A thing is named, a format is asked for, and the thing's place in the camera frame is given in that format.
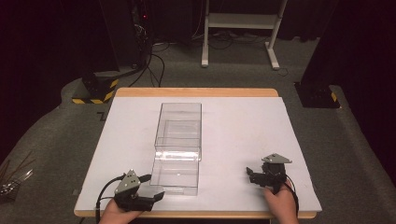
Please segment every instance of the transparent box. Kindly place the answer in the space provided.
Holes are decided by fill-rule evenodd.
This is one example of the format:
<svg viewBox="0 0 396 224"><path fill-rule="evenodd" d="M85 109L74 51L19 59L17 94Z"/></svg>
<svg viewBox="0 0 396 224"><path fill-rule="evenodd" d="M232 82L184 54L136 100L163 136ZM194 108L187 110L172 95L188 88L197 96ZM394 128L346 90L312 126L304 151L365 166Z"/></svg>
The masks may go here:
<svg viewBox="0 0 396 224"><path fill-rule="evenodd" d="M201 104L163 103L150 185L167 194L197 195L201 136Z"/></svg>

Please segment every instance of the white metal stand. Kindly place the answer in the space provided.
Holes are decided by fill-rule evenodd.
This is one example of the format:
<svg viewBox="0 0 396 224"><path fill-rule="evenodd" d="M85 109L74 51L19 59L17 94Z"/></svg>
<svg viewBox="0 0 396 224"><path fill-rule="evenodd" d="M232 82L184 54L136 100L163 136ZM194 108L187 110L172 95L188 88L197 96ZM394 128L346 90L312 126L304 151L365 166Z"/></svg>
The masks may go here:
<svg viewBox="0 0 396 224"><path fill-rule="evenodd" d="M209 27L224 28L243 28L243 29L263 29L273 30L271 40L265 42L268 56L273 69L279 69L274 53L274 44L276 35L282 22L283 12L285 11L288 0L282 0L280 9L275 15L257 15L257 14L230 14L230 13L209 13L209 0L206 0L205 8L205 33L202 51L202 67L209 66L209 49L208 49L208 32Z"/></svg>

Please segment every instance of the yellow and black hazard tape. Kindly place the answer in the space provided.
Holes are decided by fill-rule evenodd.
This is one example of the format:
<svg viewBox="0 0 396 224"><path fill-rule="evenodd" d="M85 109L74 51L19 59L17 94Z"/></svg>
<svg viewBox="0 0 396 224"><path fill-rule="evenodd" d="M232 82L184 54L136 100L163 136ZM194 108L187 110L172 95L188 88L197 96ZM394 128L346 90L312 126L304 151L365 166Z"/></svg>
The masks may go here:
<svg viewBox="0 0 396 224"><path fill-rule="evenodd" d="M103 92L104 96L101 97L101 98L79 97L79 98L73 98L72 101L73 101L73 103L75 103L77 105L85 105L85 104L100 105L100 104L106 104L106 103L108 103L108 101L110 101L111 97L113 96L118 82L119 82L118 79L113 80L110 83L108 89L105 92Z"/></svg>

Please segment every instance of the person's left hand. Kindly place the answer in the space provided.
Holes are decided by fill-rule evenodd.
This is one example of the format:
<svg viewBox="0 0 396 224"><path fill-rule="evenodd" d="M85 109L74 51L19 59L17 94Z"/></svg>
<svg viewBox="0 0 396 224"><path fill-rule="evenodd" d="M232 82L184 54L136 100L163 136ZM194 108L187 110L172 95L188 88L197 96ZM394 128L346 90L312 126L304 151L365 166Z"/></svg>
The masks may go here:
<svg viewBox="0 0 396 224"><path fill-rule="evenodd" d="M102 215L100 224L127 224L134 220L136 217L140 216L142 211L129 211L125 212L120 209L114 199L111 199Z"/></svg>

